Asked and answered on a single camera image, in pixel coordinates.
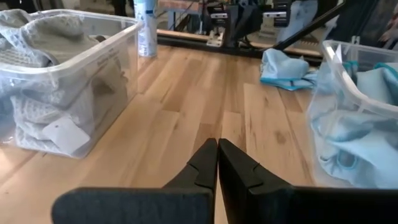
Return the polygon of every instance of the light blue towel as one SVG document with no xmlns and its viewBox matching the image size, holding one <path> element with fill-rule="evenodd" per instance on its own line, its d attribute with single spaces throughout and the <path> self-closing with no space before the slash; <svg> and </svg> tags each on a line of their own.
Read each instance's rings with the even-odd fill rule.
<svg viewBox="0 0 398 224">
<path fill-rule="evenodd" d="M 358 72 L 355 62 L 344 66 L 363 94 L 398 106 L 398 63 L 379 63 L 367 72 Z M 320 165 L 355 187 L 398 189 L 398 119 L 355 108 L 337 103 L 312 117 Z"/>
<path fill-rule="evenodd" d="M 309 64 L 286 56 L 280 50 L 268 49 L 262 55 L 260 82 L 286 90 L 312 88 L 317 78 L 316 72 L 308 72 Z"/>
</svg>

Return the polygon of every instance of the folded blue cloth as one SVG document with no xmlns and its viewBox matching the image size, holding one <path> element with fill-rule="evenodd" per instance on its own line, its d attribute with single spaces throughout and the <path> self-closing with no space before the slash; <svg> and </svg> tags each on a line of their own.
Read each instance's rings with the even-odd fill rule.
<svg viewBox="0 0 398 224">
<path fill-rule="evenodd" d="M 302 59 L 290 58 L 280 50 L 268 49 L 262 55 L 260 82 L 290 91 L 312 88 L 317 73 L 308 72 L 309 68 L 309 64 Z"/>
<path fill-rule="evenodd" d="M 312 129 L 326 173 L 356 187 L 398 188 L 396 120 L 337 110 L 314 119 Z"/>
</svg>

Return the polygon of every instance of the metal frame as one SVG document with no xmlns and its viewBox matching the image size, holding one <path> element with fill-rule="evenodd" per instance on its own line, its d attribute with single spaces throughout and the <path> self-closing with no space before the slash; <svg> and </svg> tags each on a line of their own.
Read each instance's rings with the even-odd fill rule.
<svg viewBox="0 0 398 224">
<path fill-rule="evenodd" d="M 51 217 L 54 224 L 215 224 L 216 194 L 230 224 L 398 223 L 398 190 L 295 186 L 227 139 L 207 139 L 162 188 L 77 188 L 56 199 Z"/>
<path fill-rule="evenodd" d="M 183 47 L 187 49 L 204 50 L 207 52 L 251 58 L 262 57 L 262 51 L 260 50 L 253 50 L 245 46 L 239 48 L 210 47 L 206 45 L 206 39 L 177 36 L 175 32 L 161 32 L 161 30 L 158 31 L 157 42 L 160 45 L 168 45 L 171 47 Z M 319 66 L 323 60 L 323 57 L 321 55 L 303 55 L 301 53 L 295 52 L 294 50 L 286 50 L 285 53 L 293 58 L 299 58 L 304 56 L 304 60 L 306 60 L 311 66 Z"/>
<path fill-rule="evenodd" d="M 295 42 L 299 41 L 301 38 L 305 37 L 306 35 L 310 34 L 315 29 L 321 27 L 330 19 L 339 15 L 343 10 L 345 10 L 348 6 L 352 5 L 351 3 L 347 3 L 345 0 L 340 5 L 337 5 L 333 9 L 329 10 L 324 15 L 315 19 L 311 24 L 306 26 L 300 32 L 296 33 L 295 35 L 291 36 L 287 40 L 280 42 L 278 44 L 273 45 L 271 48 L 283 50 L 287 55 L 290 57 L 304 57 L 311 66 L 319 66 L 323 60 L 321 55 L 308 55 L 308 54 L 301 54 L 295 52 L 295 50 L 286 50 L 286 48 Z M 238 55 L 243 57 L 253 57 L 253 58 L 261 58 L 262 51 L 266 50 L 266 47 L 261 50 L 253 50 L 249 49 L 245 46 L 238 47 L 238 48 L 230 48 L 230 47 L 210 47 L 206 45 L 206 40 L 203 39 L 196 39 L 196 38 L 188 38 L 183 37 L 181 35 L 173 35 L 173 34 L 162 34 L 158 32 L 158 43 L 161 45 L 168 45 L 172 47 L 184 47 L 188 49 L 196 49 L 196 50 L 204 50 L 208 52 L 217 52 L 222 54 L 229 54 L 229 55 Z"/>
<path fill-rule="evenodd" d="M 167 11 L 167 28 L 172 31 L 178 31 L 176 29 L 176 13 L 184 13 L 187 16 L 190 15 L 200 15 L 198 11 L 195 10 L 183 10 L 183 9 L 172 9 L 172 8 L 163 8 L 164 11 Z"/>
</svg>

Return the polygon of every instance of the plastic bin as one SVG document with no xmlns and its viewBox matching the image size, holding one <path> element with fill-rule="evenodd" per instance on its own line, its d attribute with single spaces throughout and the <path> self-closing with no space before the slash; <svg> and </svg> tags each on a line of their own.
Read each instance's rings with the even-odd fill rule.
<svg viewBox="0 0 398 224">
<path fill-rule="evenodd" d="M 323 54 L 307 111 L 317 184 L 398 188 L 398 107 L 366 96 L 351 77 L 398 62 L 398 53 L 328 40 Z"/>
<path fill-rule="evenodd" d="M 102 42 L 65 62 L 42 68 L 0 63 L 0 134 L 24 149 L 85 157 L 136 94 L 135 19 L 68 9 L 33 19 L 77 16 Z"/>
</svg>

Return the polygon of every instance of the wooden tabletop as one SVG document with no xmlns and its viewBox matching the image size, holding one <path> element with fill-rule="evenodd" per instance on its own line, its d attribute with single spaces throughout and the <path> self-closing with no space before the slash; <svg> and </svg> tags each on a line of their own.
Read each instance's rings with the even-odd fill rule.
<svg viewBox="0 0 398 224">
<path fill-rule="evenodd" d="M 260 62 L 160 46 L 157 58 L 140 59 L 139 94 L 85 159 L 1 146 L 0 223 L 50 223 L 53 201 L 76 187 L 161 187 L 210 137 L 291 184 L 313 185 L 310 92 L 261 85 Z"/>
</svg>

